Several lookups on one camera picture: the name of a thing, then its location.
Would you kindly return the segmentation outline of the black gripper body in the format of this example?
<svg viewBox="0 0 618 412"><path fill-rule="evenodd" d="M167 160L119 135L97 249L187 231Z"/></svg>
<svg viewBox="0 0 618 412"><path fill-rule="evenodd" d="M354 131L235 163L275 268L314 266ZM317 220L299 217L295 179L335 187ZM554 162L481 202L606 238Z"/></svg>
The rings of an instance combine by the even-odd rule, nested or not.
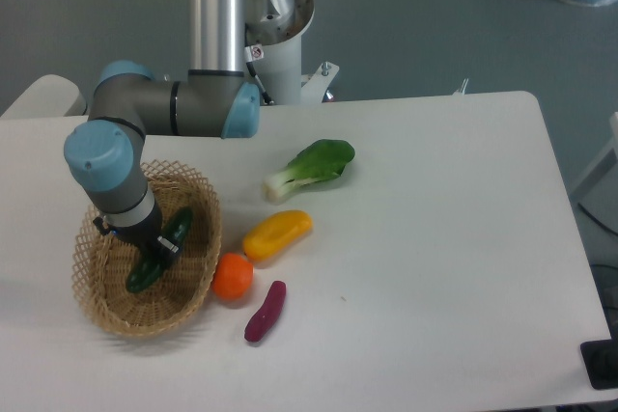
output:
<svg viewBox="0 0 618 412"><path fill-rule="evenodd" d="M101 216L93 220L93 225L102 236L114 235L123 243L127 243L142 250L153 245L161 233L162 213L151 212L143 221L130 227L116 227L108 225Z"/></svg>

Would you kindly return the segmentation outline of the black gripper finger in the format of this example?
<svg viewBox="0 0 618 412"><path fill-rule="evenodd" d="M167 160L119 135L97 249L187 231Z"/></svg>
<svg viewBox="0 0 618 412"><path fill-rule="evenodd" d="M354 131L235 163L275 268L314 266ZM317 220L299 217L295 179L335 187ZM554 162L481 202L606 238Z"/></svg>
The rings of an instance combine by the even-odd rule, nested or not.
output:
<svg viewBox="0 0 618 412"><path fill-rule="evenodd" d="M147 241L143 251L163 268L170 268L180 257L181 246L159 235L156 239Z"/></svg>

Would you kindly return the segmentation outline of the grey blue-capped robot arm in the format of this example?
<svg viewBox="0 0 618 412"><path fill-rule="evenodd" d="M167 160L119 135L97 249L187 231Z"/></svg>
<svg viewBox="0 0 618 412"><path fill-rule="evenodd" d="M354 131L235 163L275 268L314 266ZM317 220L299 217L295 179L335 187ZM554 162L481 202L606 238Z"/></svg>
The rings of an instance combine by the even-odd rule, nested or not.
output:
<svg viewBox="0 0 618 412"><path fill-rule="evenodd" d="M258 128L261 90L246 81L246 0L189 0L186 81L154 79L131 61L101 73L86 123L66 139L73 178L113 233L164 265L181 244L161 231L162 213L140 168L148 135L249 138Z"/></svg>

